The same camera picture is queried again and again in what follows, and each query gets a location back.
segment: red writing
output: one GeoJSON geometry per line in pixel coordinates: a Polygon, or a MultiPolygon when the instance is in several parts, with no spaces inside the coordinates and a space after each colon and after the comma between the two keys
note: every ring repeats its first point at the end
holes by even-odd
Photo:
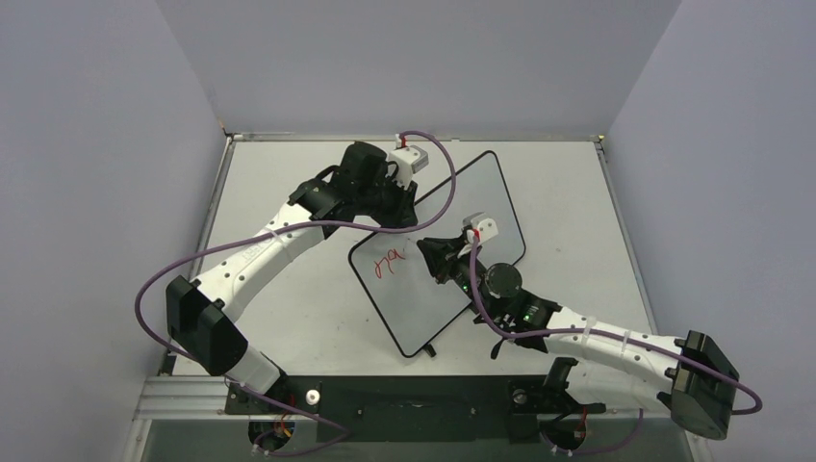
{"type": "Polygon", "coordinates": [[[389,250],[383,258],[380,259],[379,262],[374,262],[374,274],[377,275],[377,279],[382,279],[382,264],[385,263],[386,268],[388,268],[388,272],[394,274],[394,270],[391,269],[391,262],[399,259],[405,260],[405,257],[399,254],[395,248],[389,250]]]}

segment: white wall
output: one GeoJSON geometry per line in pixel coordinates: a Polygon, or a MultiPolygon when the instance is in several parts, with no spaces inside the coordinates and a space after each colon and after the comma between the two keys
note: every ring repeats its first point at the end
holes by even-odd
{"type": "Polygon", "coordinates": [[[117,460],[224,138],[151,0],[2,2],[0,63],[2,458],[117,460]]]}
{"type": "Polygon", "coordinates": [[[158,0],[230,132],[605,133],[679,0],[158,0]]]}
{"type": "Polygon", "coordinates": [[[766,400],[719,460],[814,457],[814,23],[807,0],[684,1],[609,132],[658,326],[712,335],[766,400]]]}

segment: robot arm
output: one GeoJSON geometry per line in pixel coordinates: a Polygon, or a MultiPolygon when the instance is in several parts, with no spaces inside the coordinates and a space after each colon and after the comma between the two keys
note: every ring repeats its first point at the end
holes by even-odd
{"type": "Polygon", "coordinates": [[[484,313],[479,311],[475,321],[485,322],[481,316],[486,314],[491,327],[515,345],[571,357],[563,358],[568,361],[559,363],[558,373],[550,373],[560,377],[558,391],[567,395],[566,400],[669,412],[677,424],[693,433],[718,440],[726,437],[735,387],[676,359],[693,359],[738,380],[736,369],[709,337],[692,331],[683,340],[597,321],[523,289],[519,271],[505,263],[485,268],[475,259],[476,287],[471,287],[474,237],[481,245],[497,234],[497,224],[491,218],[476,214],[465,219],[461,236],[425,238],[417,246],[438,284],[452,281],[473,301],[474,293],[479,294],[484,313]],[[610,335],[598,335],[601,331],[610,335]],[[572,358],[624,373],[599,373],[598,377],[593,374],[596,369],[588,365],[586,373],[567,382],[570,368],[578,364],[572,358]]]}
{"type": "Polygon", "coordinates": [[[427,153],[415,146],[400,147],[387,156],[371,144],[352,144],[339,166],[302,183],[256,234],[270,234],[269,239],[241,248],[192,281],[179,276],[170,282],[166,288],[170,337],[210,375],[227,375],[271,398],[279,396],[274,386],[285,374],[248,343],[235,322],[286,265],[337,230],[332,225],[298,224],[350,222],[367,216],[385,227],[416,225],[417,184],[412,178],[427,164],[427,153]],[[281,228],[286,231],[276,234],[281,228]]]}

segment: screw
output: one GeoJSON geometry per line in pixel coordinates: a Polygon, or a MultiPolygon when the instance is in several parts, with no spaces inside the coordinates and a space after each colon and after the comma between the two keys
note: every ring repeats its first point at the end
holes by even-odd
{"type": "Polygon", "coordinates": [[[513,402],[516,404],[525,404],[527,402],[527,393],[524,390],[516,390],[513,392],[513,402]]]}

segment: white table surface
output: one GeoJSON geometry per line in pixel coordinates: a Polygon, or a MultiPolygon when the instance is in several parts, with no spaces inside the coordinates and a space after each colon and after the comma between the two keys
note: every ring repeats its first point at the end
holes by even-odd
{"type": "MultiPolygon", "coordinates": [[[[209,246],[256,233],[297,185],[338,164],[350,141],[237,142],[209,246]]],[[[392,142],[374,142],[383,149],[392,142]]],[[[431,165],[415,179],[418,197],[442,181],[446,163],[428,143],[431,165]]],[[[463,166],[496,151],[526,240],[518,263],[535,295],[622,327],[651,332],[612,199],[590,142],[447,141],[463,166]]],[[[289,374],[436,375],[546,373],[552,357],[505,345],[472,314],[434,341],[438,355],[404,358],[348,265],[363,231],[341,229],[278,275],[246,308],[238,328],[289,374]]],[[[220,261],[208,257],[204,269],[220,261]]],[[[206,375],[179,358],[174,374],[206,375]]]]}

